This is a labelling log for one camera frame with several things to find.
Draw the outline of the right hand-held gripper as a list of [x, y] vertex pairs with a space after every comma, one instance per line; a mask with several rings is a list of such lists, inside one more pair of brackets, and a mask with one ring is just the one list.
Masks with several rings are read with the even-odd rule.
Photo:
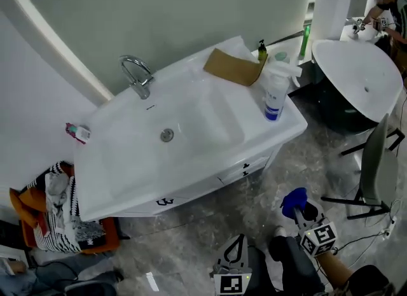
[[308, 256], [317, 257], [332, 249], [337, 240], [336, 227], [333, 222], [323, 220], [324, 210], [319, 203], [307, 201], [307, 219], [298, 207], [293, 213], [299, 228], [299, 244]]

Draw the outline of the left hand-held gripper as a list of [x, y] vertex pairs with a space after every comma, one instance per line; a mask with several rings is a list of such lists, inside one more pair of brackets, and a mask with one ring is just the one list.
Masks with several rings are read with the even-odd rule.
[[247, 238], [244, 234], [222, 245], [218, 251], [219, 265], [215, 265], [212, 272], [216, 296], [243, 296], [252, 276], [252, 269], [245, 267], [247, 257]]

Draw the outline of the blue cloth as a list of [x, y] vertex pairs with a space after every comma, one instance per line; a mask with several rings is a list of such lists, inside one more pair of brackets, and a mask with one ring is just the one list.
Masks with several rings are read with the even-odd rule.
[[294, 210], [304, 210], [307, 199], [307, 190], [305, 187], [295, 188], [283, 198], [282, 204], [280, 205], [280, 208], [282, 208], [282, 214], [287, 218], [296, 220]]

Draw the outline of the white cabinet door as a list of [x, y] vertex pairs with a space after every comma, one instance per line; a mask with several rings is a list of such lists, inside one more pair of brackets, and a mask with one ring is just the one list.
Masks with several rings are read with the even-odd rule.
[[222, 187], [224, 187], [223, 182], [218, 177], [214, 177], [205, 179], [186, 188], [182, 188], [176, 192], [172, 192], [165, 197], [165, 200], [167, 201], [166, 205], [159, 206], [160, 210], [157, 211], [156, 214], [198, 199]]
[[260, 158], [254, 159], [252, 161], [244, 162], [243, 164], [238, 165], [238, 167], [236, 169], [234, 169], [234, 170], [232, 170], [230, 172], [227, 172], [223, 176], [219, 176], [219, 178], [224, 178], [228, 174], [231, 174], [231, 173], [234, 173], [236, 171], [245, 169], [247, 167], [254, 167], [254, 166], [258, 166], [260, 164], [265, 165], [267, 163], [267, 161], [268, 161], [268, 157], [260, 157]]
[[163, 199], [148, 201], [116, 213], [117, 217], [150, 217], [161, 213], [167, 204]]

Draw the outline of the small white drawer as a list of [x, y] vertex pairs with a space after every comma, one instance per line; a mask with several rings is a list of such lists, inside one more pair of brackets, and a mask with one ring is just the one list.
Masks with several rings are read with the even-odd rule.
[[226, 175], [224, 178], [221, 178], [221, 181], [223, 182], [223, 185], [229, 185], [237, 180], [240, 180], [258, 170], [261, 170], [265, 167], [265, 165], [258, 165], [258, 166], [254, 166], [254, 167], [247, 167], [245, 169], [236, 171], [234, 173], [228, 174]]

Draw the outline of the person's right forearm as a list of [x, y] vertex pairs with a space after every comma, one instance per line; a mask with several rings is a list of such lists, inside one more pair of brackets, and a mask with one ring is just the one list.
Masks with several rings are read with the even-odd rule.
[[317, 256], [316, 259], [334, 289], [343, 286], [353, 274], [353, 272], [330, 251]]

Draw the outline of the person's legs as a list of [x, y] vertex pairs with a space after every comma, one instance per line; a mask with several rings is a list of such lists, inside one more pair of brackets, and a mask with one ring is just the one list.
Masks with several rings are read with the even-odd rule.
[[248, 247], [252, 278], [244, 296], [314, 296], [325, 287], [312, 261], [293, 237], [273, 237], [268, 245], [272, 259], [282, 264], [282, 291], [272, 284], [265, 254], [255, 246]]

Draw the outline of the grey chair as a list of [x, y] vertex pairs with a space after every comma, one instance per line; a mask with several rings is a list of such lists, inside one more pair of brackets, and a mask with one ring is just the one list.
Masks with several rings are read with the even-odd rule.
[[389, 114], [381, 119], [365, 143], [340, 153], [346, 156], [362, 150], [361, 174], [354, 199], [337, 199], [322, 196], [321, 200], [337, 204], [369, 207], [369, 211], [359, 215], [348, 215], [349, 220], [386, 215], [391, 211], [395, 200], [398, 178], [398, 159], [393, 150], [405, 138], [395, 129], [388, 133]]

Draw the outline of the person's black shirt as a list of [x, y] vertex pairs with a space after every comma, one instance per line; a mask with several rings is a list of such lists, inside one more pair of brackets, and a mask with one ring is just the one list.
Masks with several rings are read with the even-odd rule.
[[356, 270], [343, 286], [314, 296], [395, 296], [394, 285], [374, 265]]

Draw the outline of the white spray bottle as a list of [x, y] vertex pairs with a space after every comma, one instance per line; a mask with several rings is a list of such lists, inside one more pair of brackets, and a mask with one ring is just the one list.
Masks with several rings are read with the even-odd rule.
[[282, 61], [275, 61], [265, 69], [265, 74], [268, 78], [268, 85], [264, 113], [267, 120], [276, 122], [284, 108], [290, 80], [299, 87], [297, 78], [301, 76], [302, 68]]

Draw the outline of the white vanity cabinet with sink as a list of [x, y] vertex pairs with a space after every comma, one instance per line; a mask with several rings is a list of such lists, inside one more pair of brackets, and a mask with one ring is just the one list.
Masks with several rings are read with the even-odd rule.
[[260, 157], [268, 157], [268, 167], [283, 144], [306, 130], [290, 99], [278, 121], [265, 118], [266, 76], [245, 87], [205, 72], [211, 52], [157, 71], [147, 99], [128, 88], [87, 120], [90, 140], [74, 153], [82, 220], [167, 203], [172, 192]]

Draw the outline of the white low ledge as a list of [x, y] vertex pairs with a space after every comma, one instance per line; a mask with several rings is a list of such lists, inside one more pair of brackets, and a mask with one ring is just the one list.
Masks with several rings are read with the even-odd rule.
[[293, 79], [289, 77], [289, 88], [287, 93], [293, 95], [298, 89], [305, 88], [312, 82], [312, 71], [314, 70], [314, 64], [311, 61], [311, 53], [309, 50], [303, 59], [300, 57], [300, 41], [284, 41], [269, 45], [266, 47], [268, 52], [268, 59], [265, 64], [265, 68], [273, 61], [276, 61], [275, 55], [280, 52], [287, 54], [286, 58], [289, 59], [290, 65], [298, 66], [302, 69], [301, 76], [296, 77], [298, 84], [293, 82]]

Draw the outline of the black white patterned pillow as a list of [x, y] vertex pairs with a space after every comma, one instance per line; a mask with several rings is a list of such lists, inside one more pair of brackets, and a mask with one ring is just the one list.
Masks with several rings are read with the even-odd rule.
[[106, 233], [99, 222], [82, 222], [78, 216], [72, 222], [74, 236], [79, 248], [89, 250], [106, 243]]

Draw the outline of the white round table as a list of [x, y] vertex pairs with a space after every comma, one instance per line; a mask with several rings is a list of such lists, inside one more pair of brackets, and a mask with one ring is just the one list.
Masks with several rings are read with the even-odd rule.
[[340, 134], [358, 134], [392, 113], [402, 91], [390, 57], [364, 41], [318, 40], [312, 45], [315, 98], [321, 118]]

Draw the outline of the brown cardboard sheet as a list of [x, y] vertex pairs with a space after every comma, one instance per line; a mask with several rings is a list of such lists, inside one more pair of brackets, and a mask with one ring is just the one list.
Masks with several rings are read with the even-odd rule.
[[259, 78], [266, 59], [255, 63], [239, 59], [215, 48], [209, 55], [203, 70], [224, 80], [250, 87]]

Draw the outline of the green bottle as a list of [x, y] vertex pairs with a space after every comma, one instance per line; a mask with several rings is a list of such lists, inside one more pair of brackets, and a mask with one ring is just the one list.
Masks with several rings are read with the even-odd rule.
[[306, 54], [311, 25], [306, 25], [303, 30], [303, 39], [300, 46], [299, 58], [303, 59]]

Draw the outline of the black white striped blanket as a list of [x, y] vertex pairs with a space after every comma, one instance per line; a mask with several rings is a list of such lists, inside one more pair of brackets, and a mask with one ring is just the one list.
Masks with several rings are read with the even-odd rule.
[[[37, 188], [38, 190], [45, 190], [45, 175], [48, 173], [53, 174], [62, 174], [66, 173], [70, 179], [69, 188], [74, 187], [74, 176], [73, 165], [66, 161], [60, 161], [53, 164], [45, 172], [40, 174], [36, 179], [31, 181], [25, 188], [24, 192], [29, 191], [32, 188]], [[21, 222], [20, 226], [22, 228], [22, 233], [24, 241], [27, 247], [29, 248], [39, 248], [45, 251], [55, 251], [62, 253], [79, 253], [81, 250], [79, 246], [76, 246], [74, 243], [68, 240], [68, 237], [65, 234], [57, 232], [56, 219], [53, 213], [45, 213], [44, 217], [47, 219], [48, 228], [50, 233], [47, 237], [43, 236], [40, 227], [33, 229], [31, 226], [26, 224], [24, 221]]]

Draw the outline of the grey white clothes pile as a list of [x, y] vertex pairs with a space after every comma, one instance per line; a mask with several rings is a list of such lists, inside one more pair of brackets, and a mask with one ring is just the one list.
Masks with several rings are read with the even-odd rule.
[[69, 177], [66, 173], [48, 173], [45, 175], [45, 196], [47, 212], [56, 217], [56, 226], [64, 230], [63, 205], [67, 200]]

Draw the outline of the red book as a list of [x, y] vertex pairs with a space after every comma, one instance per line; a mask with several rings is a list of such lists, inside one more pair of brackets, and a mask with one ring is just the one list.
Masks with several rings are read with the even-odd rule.
[[48, 224], [48, 219], [46, 213], [39, 213], [37, 217], [38, 226], [43, 237], [48, 237], [50, 235], [50, 227]]

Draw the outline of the pink green toiletry item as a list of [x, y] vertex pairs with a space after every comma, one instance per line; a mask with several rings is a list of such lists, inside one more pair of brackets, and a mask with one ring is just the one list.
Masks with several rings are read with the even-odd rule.
[[87, 144], [91, 135], [91, 132], [87, 128], [71, 123], [66, 123], [66, 133], [82, 144]]

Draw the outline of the chrome faucet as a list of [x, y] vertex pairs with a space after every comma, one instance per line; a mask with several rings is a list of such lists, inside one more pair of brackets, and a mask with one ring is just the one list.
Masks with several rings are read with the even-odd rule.
[[[148, 85], [154, 80], [150, 67], [140, 58], [133, 55], [122, 55], [118, 59], [119, 67], [129, 82], [129, 86], [139, 95], [142, 100], [150, 96]], [[126, 67], [131, 63], [139, 68], [140, 73], [133, 75]]]

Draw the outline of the large wall mirror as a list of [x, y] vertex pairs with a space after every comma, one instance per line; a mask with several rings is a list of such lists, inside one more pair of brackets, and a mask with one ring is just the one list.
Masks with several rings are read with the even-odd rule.
[[0, 0], [0, 10], [42, 58], [27, 81], [51, 95], [101, 104], [127, 84], [123, 54], [152, 70], [234, 36], [247, 48], [298, 32], [308, 0]]

